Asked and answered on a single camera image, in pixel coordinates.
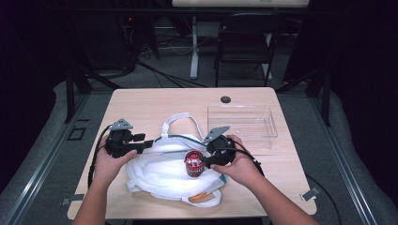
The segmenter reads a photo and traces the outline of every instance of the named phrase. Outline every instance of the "clear plastic container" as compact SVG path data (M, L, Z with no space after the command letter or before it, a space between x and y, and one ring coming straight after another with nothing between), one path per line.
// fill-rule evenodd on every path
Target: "clear plastic container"
M207 107L207 128L230 126L224 135L235 134L247 147L271 148L278 133L266 105L217 105Z

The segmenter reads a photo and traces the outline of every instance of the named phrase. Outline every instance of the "black cable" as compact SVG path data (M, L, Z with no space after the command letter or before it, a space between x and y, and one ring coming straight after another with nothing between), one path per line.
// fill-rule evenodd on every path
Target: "black cable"
M336 210L336 214L337 214L337 218L339 219L339 224L343 224L342 222L342 216L340 214L339 208L337 207L336 202L333 200L333 198L331 197L331 195L326 191L326 189L319 184L319 182L317 182L313 177L311 177L309 174L305 173L305 176L307 176L308 178L310 178L312 181L314 181L323 191L325 191L326 195L329 197L331 203L334 206L334 209Z
M197 85L197 86L207 87L207 86L205 86L205 85L203 85L203 84L200 84L200 83L198 83L198 82L191 82L191 81L185 80L185 79L183 79L183 78L179 78L179 77L175 77L175 76L166 74L166 73L164 73L164 72L162 72L162 71L159 71L159 70L157 70L157 69L151 67L150 65L147 65L147 64L145 64L145 63L143 63L143 62L141 62L141 61L139 61L139 60L138 60L138 62L137 62L137 65L140 65L140 66L143 67L143 68L147 68L147 69L149 69L149 70L152 70L152 71L154 71L154 72L160 74L161 76L163 76L164 78L166 78L167 80L169 80L170 82L174 83L175 85L177 85L177 86L179 86L179 87L183 87L183 86L182 86L181 84L179 84L178 82L180 82L180 83L181 83L181 82L191 83L191 84L194 84L194 85Z
M88 172L88 180L87 180L87 184L88 184L88 188L90 188L91 183L93 183L93 175L94 175L94 171L96 169L96 159L97 159L97 154L99 152L99 150L104 147L99 147L100 146L100 141L103 138L103 135L105 134L105 132L109 129L110 125L107 126L99 135L99 139L97 140L97 145L96 145L96 149L94 151L94 156L93 156L93 160L91 161L91 166L90 166L90 171Z
M219 150L219 151L222 151L222 150L226 150L226 151L234 151L234 152L239 152L239 153L242 153L242 154L244 154L244 155L246 155L247 157L249 157L251 160L252 160L252 162L253 162L253 164L254 164L254 166L257 168L257 170L261 173L261 175L263 175L263 176L265 176L264 175L264 172L263 172L263 169L261 168L261 162L259 162L259 161L257 161L257 159L255 159L255 157L253 157L246 149L245 150L240 150L240 149L237 149L237 148L228 148L228 147L224 147L224 148L214 148L214 150Z

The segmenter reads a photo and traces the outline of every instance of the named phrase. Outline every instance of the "table surface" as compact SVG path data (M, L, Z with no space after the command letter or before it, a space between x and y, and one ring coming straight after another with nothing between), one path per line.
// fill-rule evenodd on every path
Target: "table surface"
M87 176L95 143L106 126L124 118L134 126L133 134L145 133L145 139L152 140L160 137L161 126L170 115L188 112L197 120L206 136L207 107L223 105L221 97L224 96L231 98L228 105L270 107L278 137L270 148L251 148L249 144L246 144L246 147L262 163L265 176L272 184L305 212L314 214L316 212L314 200L305 202L299 196L310 188L279 101L274 90L267 87L115 90L75 194L87 192ZM174 122L170 126L169 133L195 134L199 138L196 126L188 118ZM221 204L211 208L197 208L183 202L159 200L146 192L130 193L126 187L128 180L129 177L123 167L109 188L107 218L243 218L267 215L254 195L232 179L220 189ZM70 219L75 218L81 203L82 201L76 201L70 204L68 211Z
M173 0L174 7L306 8L309 0Z

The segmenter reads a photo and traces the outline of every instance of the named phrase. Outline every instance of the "white cloth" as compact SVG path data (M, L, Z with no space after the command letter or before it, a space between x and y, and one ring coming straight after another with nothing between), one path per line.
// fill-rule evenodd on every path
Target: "white cloth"
M209 157L206 146L190 134L168 135L171 123L187 117L193 119L187 112L169 117L162 127L161 137L154 141L153 146L127 164L129 191L144 190L155 198L182 201L197 207L220 204L222 194L219 188L226 184L225 175L206 167L198 177L190 177L186 172L184 158L188 152L196 150ZM197 128L203 140L200 128ZM190 197L202 193L213 193L215 198L201 203L189 201Z

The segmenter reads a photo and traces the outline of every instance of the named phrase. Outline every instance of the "hand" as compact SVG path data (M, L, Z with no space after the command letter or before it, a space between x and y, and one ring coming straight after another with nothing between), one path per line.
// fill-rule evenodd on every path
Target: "hand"
M102 138L99 146L105 146L108 136ZM96 159L96 170L94 172L93 184L100 184L106 187L110 186L119 174L120 168L132 160L137 154L136 150L129 151L125 156L113 158L108 155L105 147L102 147Z
M235 135L227 135L227 138L243 146L242 140ZM239 144L235 144L235 148L243 150ZM242 153L237 152L234 161L226 166L211 165L211 169L218 173L230 176L236 182L247 187L258 179L264 179L261 173L255 168L252 160Z

